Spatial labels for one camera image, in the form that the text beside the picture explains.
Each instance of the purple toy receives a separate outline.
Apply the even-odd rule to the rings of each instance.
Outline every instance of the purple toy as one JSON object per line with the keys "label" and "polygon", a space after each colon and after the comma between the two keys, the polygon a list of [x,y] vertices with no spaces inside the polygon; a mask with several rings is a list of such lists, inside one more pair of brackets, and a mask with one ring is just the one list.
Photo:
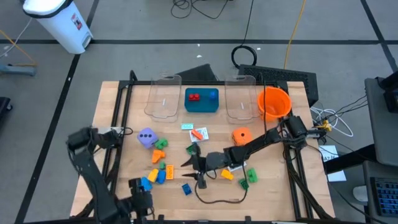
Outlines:
{"label": "purple toy", "polygon": [[141,130],[137,138],[141,144],[144,145],[145,148],[150,149],[155,145],[155,142],[158,140],[155,132],[151,130],[151,128],[144,128]]}

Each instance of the green block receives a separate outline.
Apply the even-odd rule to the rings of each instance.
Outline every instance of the green block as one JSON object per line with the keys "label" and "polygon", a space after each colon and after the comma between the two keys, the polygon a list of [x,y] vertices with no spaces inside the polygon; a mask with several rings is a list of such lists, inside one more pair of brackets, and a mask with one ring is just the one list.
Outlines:
{"label": "green block", "polygon": [[258,181],[257,174],[256,174],[256,171],[254,170],[254,168],[249,169],[247,174],[248,174],[250,183],[256,183]]}
{"label": "green block", "polygon": [[192,145],[188,146],[186,148],[186,150],[187,150],[187,153],[191,156],[193,154],[198,154],[198,153],[200,154],[200,148],[196,142],[194,142]]}
{"label": "green block", "polygon": [[160,163],[159,163],[159,169],[162,169],[162,170],[163,170],[163,169],[166,169],[166,163],[163,162],[163,161],[160,162]]}
{"label": "green block", "polygon": [[243,188],[243,190],[247,190],[249,188],[249,184],[245,179],[240,179],[239,184]]}
{"label": "green block", "polygon": [[163,150],[164,147],[169,145],[166,139],[160,139],[157,142],[155,142],[155,147],[159,150]]}

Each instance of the clear plastic container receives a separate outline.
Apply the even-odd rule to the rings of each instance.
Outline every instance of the clear plastic container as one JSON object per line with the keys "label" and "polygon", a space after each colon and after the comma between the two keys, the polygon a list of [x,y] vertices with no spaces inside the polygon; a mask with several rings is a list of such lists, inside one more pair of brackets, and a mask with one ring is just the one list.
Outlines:
{"label": "clear plastic container", "polygon": [[231,124],[245,124],[259,116],[256,79],[250,75],[234,75],[225,80],[227,120]]}
{"label": "clear plastic container", "polygon": [[178,117],[181,76],[161,75],[158,80],[151,80],[145,114],[152,120],[174,122]]}

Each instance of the orange bowl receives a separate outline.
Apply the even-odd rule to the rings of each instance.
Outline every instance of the orange bowl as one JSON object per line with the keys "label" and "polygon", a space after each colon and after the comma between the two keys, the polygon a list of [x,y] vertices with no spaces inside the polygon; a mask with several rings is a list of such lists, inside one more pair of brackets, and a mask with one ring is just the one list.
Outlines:
{"label": "orange bowl", "polygon": [[[275,121],[278,118],[286,116],[292,109],[292,100],[288,94],[276,87],[266,87],[266,121]],[[261,91],[257,97],[257,104],[261,119],[264,117],[264,91]]]}

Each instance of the sticker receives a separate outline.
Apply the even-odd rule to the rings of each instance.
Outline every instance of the sticker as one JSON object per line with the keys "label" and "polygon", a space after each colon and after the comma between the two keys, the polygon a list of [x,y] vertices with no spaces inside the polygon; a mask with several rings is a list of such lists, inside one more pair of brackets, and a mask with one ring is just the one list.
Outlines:
{"label": "sticker", "polygon": [[81,24],[79,18],[77,17],[76,13],[73,13],[72,18],[70,18],[70,19],[76,25],[77,29],[80,30],[82,27],[82,24]]}

